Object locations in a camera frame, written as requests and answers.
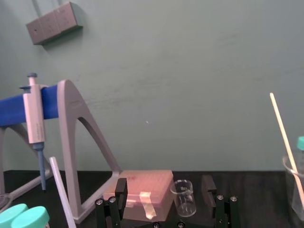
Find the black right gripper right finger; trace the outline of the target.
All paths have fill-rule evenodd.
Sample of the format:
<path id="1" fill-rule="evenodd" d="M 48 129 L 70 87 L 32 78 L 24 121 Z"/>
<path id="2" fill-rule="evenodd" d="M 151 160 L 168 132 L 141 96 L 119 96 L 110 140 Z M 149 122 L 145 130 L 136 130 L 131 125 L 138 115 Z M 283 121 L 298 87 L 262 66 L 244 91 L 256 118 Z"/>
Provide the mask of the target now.
<path id="1" fill-rule="evenodd" d="M 239 208 L 238 197 L 225 197 L 217 193 L 216 185 L 211 175 L 203 175 L 201 192 L 210 214 L 215 222 L 215 228 L 238 228 Z"/>

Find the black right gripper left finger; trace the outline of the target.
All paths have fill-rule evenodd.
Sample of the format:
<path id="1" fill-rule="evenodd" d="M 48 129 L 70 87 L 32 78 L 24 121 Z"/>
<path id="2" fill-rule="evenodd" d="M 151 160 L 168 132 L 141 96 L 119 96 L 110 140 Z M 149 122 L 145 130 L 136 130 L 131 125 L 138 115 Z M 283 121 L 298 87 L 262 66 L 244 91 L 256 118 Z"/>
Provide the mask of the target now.
<path id="1" fill-rule="evenodd" d="M 113 228 L 121 227 L 128 195 L 127 179 L 119 178 L 114 196 L 108 200 L 99 198 L 95 201 L 96 227 L 106 228 L 106 218 L 110 217 Z"/>

